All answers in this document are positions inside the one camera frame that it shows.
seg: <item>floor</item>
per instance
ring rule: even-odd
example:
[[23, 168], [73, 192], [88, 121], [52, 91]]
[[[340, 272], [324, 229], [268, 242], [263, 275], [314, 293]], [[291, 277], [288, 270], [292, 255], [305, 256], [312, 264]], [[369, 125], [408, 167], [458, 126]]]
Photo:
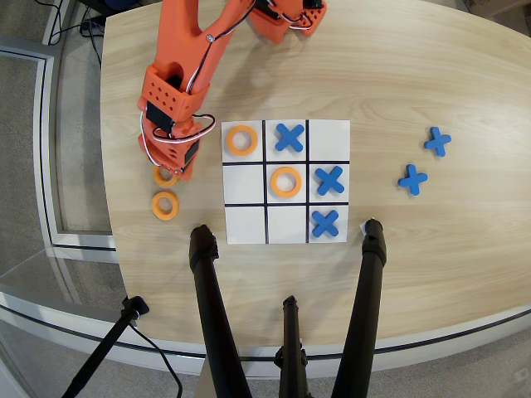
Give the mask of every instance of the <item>floor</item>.
[[[0, 321], [0, 357], [9, 356], [31, 397], [61, 396], [87, 354], [42, 340]], [[531, 397], [531, 329], [451, 357], [377, 371], [368, 397], [393, 398], [529, 398]], [[179, 375], [183, 397], [192, 398], [198, 377]], [[328, 398], [334, 378], [309, 379], [314, 398]], [[278, 380], [250, 380], [254, 398], [278, 397]], [[153, 398], [175, 396], [166, 371], [104, 361], [79, 397]]]
[[[158, 0], [143, 0], [141, 3]], [[467, 12], [461, 0], [431, 0]], [[79, 6], [71, 23], [77, 23]], [[0, 1], [0, 35], [40, 41], [50, 13], [33, 0]], [[529, 35], [521, 11], [496, 21]], [[57, 104], [57, 178], [63, 228], [111, 232], [100, 149], [100, 67], [89, 39], [66, 34]], [[96, 39], [101, 54], [102, 40]], [[37, 214], [32, 164], [32, 107], [36, 66], [0, 56], [0, 284], [51, 299], [119, 310], [125, 296], [118, 265], [56, 260], [46, 256]], [[12, 93], [19, 101], [12, 101]], [[369, 396], [529, 397], [531, 330], [438, 361], [373, 374]], [[0, 356], [10, 358], [30, 396], [59, 396], [86, 355], [55, 346], [0, 322]], [[171, 396], [164, 371], [106, 361], [81, 396]], [[184, 376], [193, 396], [197, 378]], [[334, 379], [310, 380], [315, 397], [329, 396]], [[253, 396], [278, 396], [278, 381], [251, 381]]]

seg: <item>tripod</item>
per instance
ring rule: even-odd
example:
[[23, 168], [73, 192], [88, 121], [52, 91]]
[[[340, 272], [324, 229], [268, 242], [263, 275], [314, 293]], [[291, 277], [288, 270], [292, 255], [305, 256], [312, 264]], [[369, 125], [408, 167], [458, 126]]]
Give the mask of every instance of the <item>tripod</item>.
[[[365, 232], [358, 290], [332, 398], [359, 398], [368, 393], [387, 250], [378, 221], [367, 221]], [[207, 226], [192, 231], [189, 258], [217, 398], [251, 398], [214, 270], [214, 260], [219, 258], [216, 238]], [[289, 296], [283, 305], [284, 345], [275, 355], [275, 364], [280, 368], [279, 397], [311, 398], [306, 379], [308, 360], [300, 343], [297, 301]]]

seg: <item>wire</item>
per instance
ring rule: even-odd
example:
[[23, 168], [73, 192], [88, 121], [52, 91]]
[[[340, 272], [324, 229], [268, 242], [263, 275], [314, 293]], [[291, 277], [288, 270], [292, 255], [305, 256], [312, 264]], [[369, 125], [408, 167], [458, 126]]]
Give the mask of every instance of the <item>wire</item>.
[[[64, 32], [68, 32], [70, 29], [74, 29], [75, 27], [80, 27], [80, 26], [81, 26], [81, 24], [78, 23], [77, 25], [74, 25], [73, 27], [67, 27], [66, 29], [61, 29], [60, 31], [55, 32], [53, 35], [50, 36], [50, 41], [51, 41], [51, 39], [54, 36], [60, 35], [60, 34], [62, 34]], [[50, 42], [50, 46], [56, 46], [59, 43], [59, 41], [61, 41], [61, 37], [60, 36], [59, 36], [59, 39], [55, 43], [51, 43]]]
[[129, 324], [129, 327], [132, 328], [134, 330], [134, 332], [136, 334], [138, 334], [141, 338], [143, 338], [146, 342], [148, 342], [149, 344], [151, 344], [151, 346], [158, 351], [158, 353], [160, 354], [160, 356], [163, 358], [164, 360], [164, 363], [166, 364], [166, 367], [168, 368], [169, 372], [172, 374], [173, 378], [175, 379], [175, 381], [177, 382], [177, 385], [178, 385], [178, 391], [177, 391], [177, 398], [181, 398], [181, 395], [183, 394], [183, 384], [181, 383], [181, 381], [179, 380], [179, 378], [177, 377], [177, 374], [175, 373], [175, 371], [173, 370], [172, 366], [169, 364], [169, 361], [168, 359], [166, 358], [166, 356], [164, 355], [164, 352], [163, 350], [161, 350], [160, 348], [158, 348], [157, 344], [155, 344], [154, 342], [152, 342], [151, 340], [149, 340], [147, 337], [145, 337], [138, 329], [136, 329], [131, 323]]
[[466, 9], [468, 10], [468, 12], [471, 14], [471, 13], [472, 13], [472, 10], [470, 10], [470, 6], [468, 5], [467, 0], [463, 0], [463, 3], [465, 4], [465, 7], [466, 7]]
[[146, 143], [146, 133], [144, 132], [144, 111], [140, 112], [140, 133], [142, 133], [142, 141], [144, 141], [144, 148], [146, 150], [146, 154], [148, 155], [149, 160], [155, 166], [159, 166], [159, 167], [162, 166], [161, 163], [159, 164], [155, 162], [155, 160], [151, 156], [151, 153], [149, 152], [148, 144]]
[[183, 138], [164, 138], [164, 137], [161, 137], [161, 136], [155, 134], [155, 132], [160, 130], [161, 128], [156, 128], [155, 130], [153, 130], [153, 139], [155, 141], [160, 142], [160, 143], [172, 143], [172, 144], [189, 143], [190, 141], [195, 141], [196, 139], [200, 139], [202, 136], [207, 135], [208, 133], [210, 133], [214, 129], [214, 127], [216, 127], [216, 118], [214, 118], [214, 116], [212, 116], [211, 114], [195, 114], [195, 115], [193, 115], [193, 117], [194, 118], [210, 119], [211, 123], [206, 128], [201, 130], [200, 132], [192, 134], [192, 135], [188, 135], [187, 137], [183, 137]]
[[[59, 7], [56, 6], [55, 4], [50, 4], [48, 2], [41, 2], [40, 0], [33, 0], [34, 2], [36, 2], [37, 4], [41, 4], [42, 6], [47, 6], [47, 7], [52, 7], [52, 8], [55, 8], [57, 10], [57, 14], [56, 14], [56, 17], [54, 18], [54, 21], [53, 21], [53, 26], [51, 27], [51, 29], [53, 30], [55, 27], [56, 27], [56, 22], [57, 22], [57, 18], [59, 18], [59, 40], [61, 40], [61, 27], [62, 27], [62, 20], [61, 20], [61, 6], [63, 5], [63, 0], [61, 0], [61, 2], [59, 3]], [[51, 38], [54, 37], [54, 35], [50, 36], [50, 38], [48, 39], [48, 46], [51, 44]]]
[[294, 25], [294, 26], [292, 25], [292, 26], [290, 26], [290, 29], [295, 29], [295, 30], [299, 30], [299, 31], [307, 31], [307, 30], [311, 29], [312, 26], [314, 25], [314, 23], [312, 22], [312, 20], [309, 19], [309, 17], [308, 17], [305, 13], [302, 13], [302, 14], [300, 14], [300, 15], [301, 15], [300, 19], [306, 18], [306, 21], [309, 22], [309, 26], [307, 26], [307, 27], [302, 27], [302, 26], [299, 26], [299, 25]]
[[[276, 3], [274, 2], [274, 0], [267, 0], [267, 2], [271, 6], [276, 7]], [[295, 30], [300, 30], [300, 31], [307, 31], [307, 30], [311, 29], [311, 27], [314, 25], [312, 20], [306, 15], [305, 12], [302, 12], [300, 14], [299, 19], [291, 19], [290, 17], [285, 15], [283, 12], [280, 14], [280, 16], [283, 17], [287, 22], [289, 22], [291, 24], [297, 23], [297, 22], [301, 21], [303, 18], [306, 18], [306, 20], [309, 22], [309, 26], [307, 26], [307, 27], [302, 27], [302, 26], [299, 26], [299, 25], [295, 25], [295, 26], [291, 26], [290, 29], [295, 29]]]
[[101, 58], [100, 54], [98, 53], [98, 49], [96, 48], [96, 43], [94, 41], [94, 33], [92, 33], [92, 21], [90, 20], [90, 9], [89, 6], [86, 7], [87, 15], [89, 17], [89, 33], [90, 33], [90, 41], [92, 41], [92, 48], [94, 48], [94, 52], [98, 56], [98, 62], [100, 63], [101, 68]]
[[201, 73], [201, 69], [205, 63], [205, 61], [207, 60], [207, 56], [208, 56], [208, 52], [210, 51], [210, 47], [212, 47], [212, 44], [214, 44], [216, 42], [217, 39], [220, 39], [226, 35], [230, 35], [232, 33], [232, 31], [234, 31], [234, 29], [236, 29], [236, 27], [238, 25], [240, 25], [242, 22], [244, 22], [246, 20], [247, 17], [249, 17], [249, 14], [251, 14], [251, 12], [255, 9], [255, 6], [256, 6], [256, 0], [252, 3], [251, 7], [249, 8], [249, 10], [247, 10], [247, 12], [245, 13], [245, 15], [238, 21], [236, 22], [234, 25], [232, 25], [231, 27], [229, 27], [226, 31], [224, 31], [223, 33], [219, 34], [218, 36], [214, 37], [214, 39], [210, 42], [210, 45], [208, 46], [207, 48], [207, 51], [205, 52], [205, 55], [203, 56], [202, 60], [201, 60], [201, 63], [199, 64], [199, 67], [196, 69], [195, 73], [193, 74], [192, 76], [192, 79], [190, 79], [190, 82], [188, 83], [188, 86], [186, 88], [186, 92], [187, 93], [191, 93], [192, 92], [192, 89], [193, 89], [193, 85], [195, 84], [196, 80], [197, 80], [197, 77], [199, 76], [199, 74]]
[[[86, 19], [86, 16], [89, 13], [89, 11], [90, 11], [90, 8], [87, 7], [85, 9], [85, 13], [83, 14], [83, 17], [81, 17], [81, 25], [83, 24], [83, 22], [88, 21], [89, 28], [90, 28], [90, 25], [93, 25], [93, 26], [97, 27], [100, 32], [105, 33], [104, 27], [102, 27], [99, 23], [96, 23], [96, 22], [92, 21], [91, 17], [89, 17], [88, 20]], [[83, 31], [81, 29], [79, 30], [79, 32], [80, 32], [80, 35], [82, 35], [83, 37], [90, 37], [90, 32], [89, 32], [88, 35], [84, 35]], [[95, 35], [92, 35], [92, 36], [94, 36], [94, 37], [103, 37], [103, 35], [99, 35], [99, 34], [95, 34]]]

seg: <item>black grid line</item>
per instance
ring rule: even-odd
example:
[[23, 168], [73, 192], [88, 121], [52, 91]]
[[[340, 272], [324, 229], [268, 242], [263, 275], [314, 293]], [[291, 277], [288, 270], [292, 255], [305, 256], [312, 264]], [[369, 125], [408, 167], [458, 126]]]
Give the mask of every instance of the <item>black grid line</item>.
[[306, 119], [306, 243], [309, 243], [309, 120]]
[[262, 167], [264, 168], [264, 234], [269, 244], [269, 216], [267, 214], [267, 165], [266, 165], [266, 121], [262, 120]]
[[297, 203], [226, 203], [225, 207], [348, 206], [347, 201], [311, 201]]
[[[224, 162], [223, 166], [261, 166], [264, 162]], [[350, 164], [349, 160], [279, 160], [274, 162], [265, 162], [267, 165], [279, 166], [282, 164]]]

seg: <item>black cable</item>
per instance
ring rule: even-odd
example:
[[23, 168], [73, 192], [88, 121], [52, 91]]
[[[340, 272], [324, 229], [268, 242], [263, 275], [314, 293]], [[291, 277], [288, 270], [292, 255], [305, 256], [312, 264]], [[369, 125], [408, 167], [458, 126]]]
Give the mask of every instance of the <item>black cable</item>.
[[52, 43], [52, 42], [51, 42], [51, 39], [52, 39], [54, 36], [60, 35], [60, 34], [62, 34], [62, 33], [64, 33], [64, 32], [68, 32], [70, 29], [74, 29], [75, 27], [80, 27], [80, 26], [81, 26], [81, 24], [79, 23], [79, 24], [77, 24], [77, 25], [74, 25], [73, 27], [67, 27], [66, 29], [61, 29], [60, 31], [55, 32], [53, 35], [50, 36], [50, 40], [49, 40], [49, 42], [50, 42], [50, 46], [56, 46], [56, 45], [59, 43], [59, 41], [61, 41], [61, 37], [59, 37], [59, 40], [57, 40], [55, 43]]
[[89, 17], [89, 34], [90, 34], [90, 41], [92, 41], [92, 48], [94, 48], [94, 52], [96, 53], [96, 56], [98, 57], [98, 62], [100, 63], [100, 68], [101, 68], [101, 58], [100, 58], [100, 53], [98, 52], [98, 49], [96, 48], [96, 43], [94, 41], [94, 33], [92, 33], [92, 21], [90, 19], [90, 10], [89, 10], [89, 7], [87, 6], [86, 10], [85, 10], [85, 14], [83, 15], [86, 15]]
[[181, 395], [183, 394], [183, 384], [181, 383], [181, 381], [179, 380], [179, 378], [177, 377], [177, 374], [175, 373], [175, 371], [173, 370], [172, 366], [169, 364], [169, 361], [168, 359], [166, 358], [166, 356], [164, 355], [164, 352], [163, 350], [161, 350], [160, 348], [158, 348], [157, 344], [155, 344], [154, 342], [152, 342], [151, 340], [149, 340], [147, 337], [145, 337], [139, 330], [137, 330], [131, 323], [129, 324], [129, 327], [132, 328], [134, 330], [134, 332], [136, 334], [138, 334], [141, 338], [143, 338], [146, 342], [148, 342], [149, 344], [151, 344], [151, 346], [158, 351], [158, 353], [160, 354], [160, 356], [163, 358], [164, 360], [164, 363], [166, 364], [166, 367], [168, 368], [169, 372], [172, 374], [173, 378], [175, 379], [175, 381], [177, 382], [177, 385], [178, 385], [178, 392], [177, 392], [177, 398], [181, 398]]
[[470, 10], [470, 6], [468, 5], [468, 1], [467, 0], [463, 0], [463, 3], [465, 4], [465, 7], [468, 10], [468, 12], [471, 14], [472, 10]]
[[[88, 21], [89, 22], [89, 29], [90, 29], [90, 25], [96, 25], [100, 32], [105, 33], [105, 31], [101, 30], [102, 26], [99, 23], [92, 22], [92, 18], [91, 17], [88, 20], [86, 19], [86, 14], [88, 14], [89, 11], [90, 11], [90, 8], [87, 6], [87, 8], [85, 9], [85, 12], [83, 13], [83, 17], [81, 17], [81, 24], [83, 24], [83, 22], [85, 22], [85, 21]], [[80, 29], [80, 35], [82, 35], [83, 37], [90, 37], [90, 31], [89, 31], [88, 35], [85, 35]], [[94, 37], [103, 37], [103, 35], [92, 35], [92, 36], [94, 36]]]
[[[55, 4], [50, 4], [48, 2], [41, 2], [40, 0], [33, 0], [34, 2], [36, 2], [37, 4], [41, 4], [42, 6], [47, 6], [47, 7], [52, 7], [52, 8], [55, 8], [57, 10], [57, 14], [56, 14], [56, 17], [53, 21], [53, 26], [51, 27], [52, 31], [53, 29], [56, 27], [56, 22], [57, 22], [57, 18], [59, 18], [59, 40], [57, 40], [57, 42], [61, 41], [61, 27], [62, 27], [62, 19], [61, 19], [61, 6], [63, 4], [63, 0], [61, 0], [61, 2], [59, 3], [59, 7], [56, 6]], [[48, 46], [51, 44], [51, 38], [54, 37], [54, 35], [51, 35], [50, 38], [48, 39]]]

